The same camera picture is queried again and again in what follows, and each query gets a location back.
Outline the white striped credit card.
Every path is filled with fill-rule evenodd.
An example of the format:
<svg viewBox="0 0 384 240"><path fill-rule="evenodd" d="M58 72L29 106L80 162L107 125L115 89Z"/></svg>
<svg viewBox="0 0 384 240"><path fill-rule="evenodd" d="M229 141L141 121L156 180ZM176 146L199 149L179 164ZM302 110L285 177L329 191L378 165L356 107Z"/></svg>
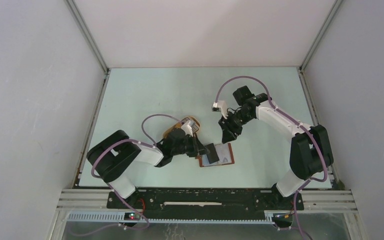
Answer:
<svg viewBox="0 0 384 240"><path fill-rule="evenodd" d="M219 165L230 165L234 163L229 143L218 144L215 146L215 149L219 156L219 161L217 162Z"/></svg>

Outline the brown leather card holder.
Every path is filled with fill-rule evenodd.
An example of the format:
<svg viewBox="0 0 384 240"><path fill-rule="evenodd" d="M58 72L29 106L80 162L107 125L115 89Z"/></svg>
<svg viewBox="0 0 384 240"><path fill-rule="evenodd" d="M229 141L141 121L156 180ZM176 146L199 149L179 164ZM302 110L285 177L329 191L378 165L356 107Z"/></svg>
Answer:
<svg viewBox="0 0 384 240"><path fill-rule="evenodd" d="M230 143L216 145L210 143L205 145L205 147L208 153L197 158L201 168L232 165L235 163Z"/></svg>

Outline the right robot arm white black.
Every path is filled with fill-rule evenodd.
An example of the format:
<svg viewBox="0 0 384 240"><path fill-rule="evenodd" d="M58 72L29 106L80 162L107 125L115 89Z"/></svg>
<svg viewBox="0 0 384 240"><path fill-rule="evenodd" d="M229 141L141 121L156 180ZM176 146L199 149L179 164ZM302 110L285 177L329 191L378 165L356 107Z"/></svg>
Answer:
<svg viewBox="0 0 384 240"><path fill-rule="evenodd" d="M247 86L233 92L239 108L229 111L223 100L216 100L212 111L220 112L218 121L222 130L222 143L235 141L242 134L243 125L260 120L284 135L290 142L289 171L273 186L271 204L284 209L291 195L301 190L314 175L327 173L333 163L329 135L322 125L311 126L288 115L266 93L255 95Z"/></svg>

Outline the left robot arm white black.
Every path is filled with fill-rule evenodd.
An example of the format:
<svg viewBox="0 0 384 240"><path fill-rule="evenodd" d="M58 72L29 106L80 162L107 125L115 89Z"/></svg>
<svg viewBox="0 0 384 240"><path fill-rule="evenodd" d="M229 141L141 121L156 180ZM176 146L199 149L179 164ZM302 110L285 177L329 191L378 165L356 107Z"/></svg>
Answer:
<svg viewBox="0 0 384 240"><path fill-rule="evenodd" d="M198 158L209 153L195 133L189 134L181 128L172 129L156 145L131 139L125 131L117 130L90 149L86 159L92 165L92 176L102 179L117 192L118 201L125 208L133 208L138 194L127 174L132 163L161 168L178 155Z"/></svg>

